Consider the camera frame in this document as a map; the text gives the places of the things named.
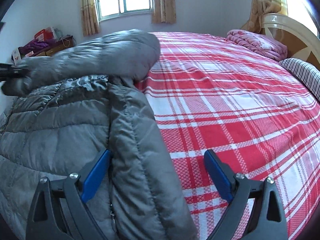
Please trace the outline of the right yellow curtain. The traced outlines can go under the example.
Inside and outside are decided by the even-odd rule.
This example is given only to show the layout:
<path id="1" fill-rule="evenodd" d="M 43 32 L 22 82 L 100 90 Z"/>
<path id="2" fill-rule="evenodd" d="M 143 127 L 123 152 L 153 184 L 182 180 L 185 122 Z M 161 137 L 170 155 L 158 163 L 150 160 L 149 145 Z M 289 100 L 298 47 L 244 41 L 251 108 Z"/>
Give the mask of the right yellow curtain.
<path id="1" fill-rule="evenodd" d="M 152 23 L 176 23 L 175 0 L 153 0 Z"/>

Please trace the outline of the striped pillow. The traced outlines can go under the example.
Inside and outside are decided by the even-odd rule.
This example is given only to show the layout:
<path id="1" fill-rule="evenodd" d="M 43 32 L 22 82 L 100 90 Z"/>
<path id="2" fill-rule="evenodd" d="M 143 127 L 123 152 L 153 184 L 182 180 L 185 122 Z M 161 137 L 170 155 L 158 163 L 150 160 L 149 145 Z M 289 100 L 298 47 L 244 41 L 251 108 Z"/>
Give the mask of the striped pillow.
<path id="1" fill-rule="evenodd" d="M 279 64 L 295 76 L 319 101 L 320 73 L 314 65 L 295 58 L 284 59 Z"/>

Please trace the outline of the left yellow curtain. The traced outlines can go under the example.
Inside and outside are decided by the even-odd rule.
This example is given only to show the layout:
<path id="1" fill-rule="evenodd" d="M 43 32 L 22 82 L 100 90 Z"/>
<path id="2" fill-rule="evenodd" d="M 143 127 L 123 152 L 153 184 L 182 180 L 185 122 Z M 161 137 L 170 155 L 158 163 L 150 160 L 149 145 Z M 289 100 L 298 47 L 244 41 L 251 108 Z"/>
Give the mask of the left yellow curtain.
<path id="1" fill-rule="evenodd" d="M 81 1 L 81 24 L 84 37 L 100 32 L 99 17 L 95 0 Z"/>

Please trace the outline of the red plaid bed sheet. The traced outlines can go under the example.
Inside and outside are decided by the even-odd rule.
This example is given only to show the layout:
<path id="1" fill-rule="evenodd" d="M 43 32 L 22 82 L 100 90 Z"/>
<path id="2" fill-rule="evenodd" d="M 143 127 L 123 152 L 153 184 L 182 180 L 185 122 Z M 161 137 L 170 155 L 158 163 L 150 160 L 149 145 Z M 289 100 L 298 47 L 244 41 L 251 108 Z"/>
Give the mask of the red plaid bed sheet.
<path id="1" fill-rule="evenodd" d="M 204 167 L 213 150 L 249 179 L 272 177 L 289 239 L 319 204 L 319 103 L 277 61 L 223 37 L 158 32 L 159 61 L 138 84 L 153 109 L 200 239 L 224 213 Z"/>

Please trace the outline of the purple cloth on desk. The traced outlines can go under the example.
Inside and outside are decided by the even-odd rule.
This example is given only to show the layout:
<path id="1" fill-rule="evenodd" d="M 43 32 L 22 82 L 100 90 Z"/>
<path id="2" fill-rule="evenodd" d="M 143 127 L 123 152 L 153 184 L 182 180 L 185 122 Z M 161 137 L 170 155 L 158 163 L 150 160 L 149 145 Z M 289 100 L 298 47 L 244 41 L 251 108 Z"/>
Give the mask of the purple cloth on desk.
<path id="1" fill-rule="evenodd" d="M 37 39 L 34 39 L 30 41 L 25 46 L 19 47 L 18 50 L 20 54 L 27 55 L 31 51 L 34 53 L 37 53 L 39 51 L 42 51 L 45 48 L 48 48 L 52 45 L 54 45 L 56 41 L 54 39 L 44 40 L 44 41 L 38 41 Z"/>

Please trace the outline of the white carton on desk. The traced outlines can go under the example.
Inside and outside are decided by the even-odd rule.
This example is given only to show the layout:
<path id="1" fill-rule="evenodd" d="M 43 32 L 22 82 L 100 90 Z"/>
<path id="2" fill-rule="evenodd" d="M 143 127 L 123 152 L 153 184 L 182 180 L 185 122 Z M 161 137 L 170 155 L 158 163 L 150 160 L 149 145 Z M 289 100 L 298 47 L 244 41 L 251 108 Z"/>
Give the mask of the white carton on desk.
<path id="1" fill-rule="evenodd" d="M 12 51 L 11 57 L 14 62 L 14 65 L 17 65 L 21 61 L 22 57 L 19 48 L 16 48 Z"/>

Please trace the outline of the grey puffer jacket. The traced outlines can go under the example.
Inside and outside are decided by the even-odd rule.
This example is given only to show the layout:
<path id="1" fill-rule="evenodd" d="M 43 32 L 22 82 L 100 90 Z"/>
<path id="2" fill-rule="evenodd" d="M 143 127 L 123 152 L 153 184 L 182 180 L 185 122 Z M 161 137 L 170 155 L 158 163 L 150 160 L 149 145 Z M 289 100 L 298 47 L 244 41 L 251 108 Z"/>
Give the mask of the grey puffer jacket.
<path id="1" fill-rule="evenodd" d="M 108 239 L 197 239 L 180 179 L 146 96 L 159 39 L 112 33 L 53 56 L 26 57 L 2 86 L 1 216 L 18 239 L 42 177 L 63 179 L 100 151 L 113 154 L 88 207 Z"/>

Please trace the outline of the red box on desk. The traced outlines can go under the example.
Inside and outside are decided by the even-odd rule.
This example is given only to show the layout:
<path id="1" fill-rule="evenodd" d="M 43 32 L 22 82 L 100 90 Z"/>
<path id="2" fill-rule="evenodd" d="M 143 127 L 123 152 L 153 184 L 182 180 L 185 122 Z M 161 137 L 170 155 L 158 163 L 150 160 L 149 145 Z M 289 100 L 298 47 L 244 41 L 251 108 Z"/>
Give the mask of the red box on desk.
<path id="1" fill-rule="evenodd" d="M 42 29 L 34 35 L 34 38 L 38 41 L 56 40 L 57 35 L 53 27 Z"/>

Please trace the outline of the brown wooden desk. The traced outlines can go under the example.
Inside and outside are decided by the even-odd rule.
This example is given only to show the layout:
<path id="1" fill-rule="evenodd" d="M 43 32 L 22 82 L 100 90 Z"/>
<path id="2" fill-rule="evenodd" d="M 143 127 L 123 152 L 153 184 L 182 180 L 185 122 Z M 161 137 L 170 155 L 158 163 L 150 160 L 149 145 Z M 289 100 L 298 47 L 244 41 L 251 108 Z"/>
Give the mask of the brown wooden desk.
<path id="1" fill-rule="evenodd" d="M 33 52 L 31 57 L 35 57 L 35 56 L 52 56 L 52 55 L 56 54 L 57 52 L 60 52 L 62 50 L 74 47 L 74 44 L 75 44 L 74 37 L 72 35 L 66 35 L 66 36 L 62 37 L 61 39 L 56 40 L 56 43 L 54 45 L 52 45 L 52 46 L 50 46 L 48 48 L 45 48 L 42 51 L 39 51 L 37 53 L 34 53 L 33 51 L 31 51 L 31 52 Z"/>

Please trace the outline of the pink folded quilt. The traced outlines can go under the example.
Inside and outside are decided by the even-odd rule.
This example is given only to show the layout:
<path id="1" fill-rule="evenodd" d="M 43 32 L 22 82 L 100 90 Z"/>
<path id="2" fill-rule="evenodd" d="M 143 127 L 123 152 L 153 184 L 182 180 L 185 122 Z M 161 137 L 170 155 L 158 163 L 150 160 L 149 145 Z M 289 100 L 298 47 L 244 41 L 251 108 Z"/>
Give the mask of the pink folded quilt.
<path id="1" fill-rule="evenodd" d="M 246 30 L 233 29 L 227 33 L 227 38 L 269 59 L 281 61 L 287 58 L 287 46 L 272 37 Z"/>

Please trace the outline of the cream wooden headboard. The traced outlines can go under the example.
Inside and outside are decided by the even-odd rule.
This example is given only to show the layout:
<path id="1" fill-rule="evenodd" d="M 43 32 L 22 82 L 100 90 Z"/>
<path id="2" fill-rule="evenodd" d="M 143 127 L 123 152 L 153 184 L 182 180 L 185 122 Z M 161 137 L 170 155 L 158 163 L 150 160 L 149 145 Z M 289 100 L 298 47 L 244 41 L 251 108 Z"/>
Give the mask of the cream wooden headboard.
<path id="1" fill-rule="evenodd" d="M 319 69 L 319 38 L 306 26 L 282 14 L 266 14 L 261 33 L 287 46 L 287 57 L 300 59 Z"/>

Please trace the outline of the yellow curtain by headboard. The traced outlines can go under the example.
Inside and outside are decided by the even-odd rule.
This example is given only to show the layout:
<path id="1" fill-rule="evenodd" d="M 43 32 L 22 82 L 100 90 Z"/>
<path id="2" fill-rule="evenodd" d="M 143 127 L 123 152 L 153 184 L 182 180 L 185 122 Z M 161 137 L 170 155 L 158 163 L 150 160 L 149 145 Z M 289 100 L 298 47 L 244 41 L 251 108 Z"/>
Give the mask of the yellow curtain by headboard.
<path id="1" fill-rule="evenodd" d="M 260 33 L 263 16 L 271 13 L 287 16 L 287 0 L 252 0 L 249 19 L 242 29 Z"/>

